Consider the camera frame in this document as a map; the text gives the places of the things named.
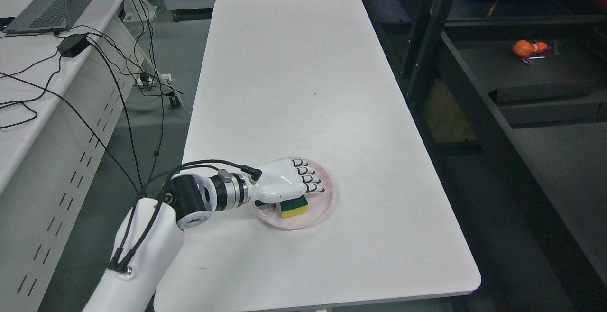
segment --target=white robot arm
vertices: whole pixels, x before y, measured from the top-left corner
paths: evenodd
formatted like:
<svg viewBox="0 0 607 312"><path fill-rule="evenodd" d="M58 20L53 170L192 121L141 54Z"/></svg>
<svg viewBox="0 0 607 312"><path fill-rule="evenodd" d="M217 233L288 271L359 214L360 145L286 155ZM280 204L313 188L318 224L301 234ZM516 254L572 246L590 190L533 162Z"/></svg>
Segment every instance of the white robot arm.
<svg viewBox="0 0 607 312"><path fill-rule="evenodd" d="M156 286L184 244L182 230L193 228L215 211L276 204L325 189L307 161L285 158L258 169L203 177L171 176L158 199L141 198L128 213L114 241L112 256L85 312L145 310Z"/></svg>

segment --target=sponge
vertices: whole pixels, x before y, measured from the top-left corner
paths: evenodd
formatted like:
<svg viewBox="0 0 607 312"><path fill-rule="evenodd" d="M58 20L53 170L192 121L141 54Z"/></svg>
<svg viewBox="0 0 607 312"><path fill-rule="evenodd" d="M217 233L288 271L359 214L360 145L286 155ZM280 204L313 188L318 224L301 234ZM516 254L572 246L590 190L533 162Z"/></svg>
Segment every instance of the sponge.
<svg viewBox="0 0 607 312"><path fill-rule="evenodd" d="M308 212L308 200L304 196L280 202L280 217L288 219Z"/></svg>

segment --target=black shelf frame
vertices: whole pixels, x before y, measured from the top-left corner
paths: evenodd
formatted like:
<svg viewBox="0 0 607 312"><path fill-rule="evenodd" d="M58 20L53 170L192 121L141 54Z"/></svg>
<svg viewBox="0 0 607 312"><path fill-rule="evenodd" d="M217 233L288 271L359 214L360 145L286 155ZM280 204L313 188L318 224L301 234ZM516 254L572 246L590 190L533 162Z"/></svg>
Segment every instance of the black shelf frame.
<svg viewBox="0 0 607 312"><path fill-rule="evenodd" d="M604 27L607 14L585 0L561 0L562 6L546 15L450 16L454 0L398 0L412 22L382 24L363 0L371 22L395 73L401 92L414 116L418 116L427 97L431 80L438 73L475 131L483 150L490 155L509 185L509 191L525 222L546 256L568 298L579 311L607 311L607 286L585 256L583 249L550 202L550 183L538 179L521 155L521 145L512 128L487 95L485 88L460 55L451 38L475 41L531 38L538 33L565 38L572 31ZM408 35L404 50L390 45L390 29ZM593 50L607 59L605 46Z"/></svg>

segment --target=robot finger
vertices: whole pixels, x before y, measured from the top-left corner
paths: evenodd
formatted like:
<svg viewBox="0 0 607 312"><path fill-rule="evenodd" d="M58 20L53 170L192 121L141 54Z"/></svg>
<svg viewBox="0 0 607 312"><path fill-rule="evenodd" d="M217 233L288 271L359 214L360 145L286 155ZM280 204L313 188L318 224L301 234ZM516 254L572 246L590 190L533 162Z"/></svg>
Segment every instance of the robot finger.
<svg viewBox="0 0 607 312"><path fill-rule="evenodd" d="M291 162L293 163L294 167L308 166L308 161L299 158L291 159Z"/></svg>
<svg viewBox="0 0 607 312"><path fill-rule="evenodd" d="M312 176L311 174L306 174L306 175L302 176L303 184L308 184L308 183L319 184L320 182L321 182L321 180L319 178L317 178L316 176Z"/></svg>
<svg viewBox="0 0 607 312"><path fill-rule="evenodd" d="M296 169L297 169L297 174L299 174L300 176L302 176L304 174L316 174L316 171L314 171L313 169L310 169L309 167L300 166L300 167L296 167Z"/></svg>
<svg viewBox="0 0 607 312"><path fill-rule="evenodd" d="M324 193L325 188L318 184L306 184L306 193Z"/></svg>

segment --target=white desk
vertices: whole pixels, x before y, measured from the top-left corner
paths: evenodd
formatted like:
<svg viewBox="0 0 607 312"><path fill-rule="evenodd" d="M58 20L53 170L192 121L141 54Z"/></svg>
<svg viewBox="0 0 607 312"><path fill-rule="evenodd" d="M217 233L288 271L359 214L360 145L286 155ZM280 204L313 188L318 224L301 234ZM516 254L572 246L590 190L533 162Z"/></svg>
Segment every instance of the white desk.
<svg viewBox="0 0 607 312"><path fill-rule="evenodd" d="M0 16L16 16L31 0L0 0ZM116 16L124 0L93 0L76 25L86 24L114 38L131 59L134 39ZM75 28L69 33L90 32ZM50 34L0 38L0 70L13 73L48 57L61 40ZM126 62L107 42L103 51L126 72ZM143 61L143 51L137 49ZM58 56L17 75L44 86ZM124 97L132 78L115 69ZM49 89L64 96L107 143L123 109L116 85L99 54L87 48L61 61ZM25 83L0 79L0 101L40 93ZM39 306L104 153L71 109L52 94L28 103L37 119L0 130L0 310L33 311ZM16 106L0 111L0 124L31 116Z"/></svg>
<svg viewBox="0 0 607 312"><path fill-rule="evenodd" d="M252 207L216 213L186 231L158 312L295 310L479 286L360 0L215 3L183 161L286 156L331 174L329 213L293 231Z"/></svg>

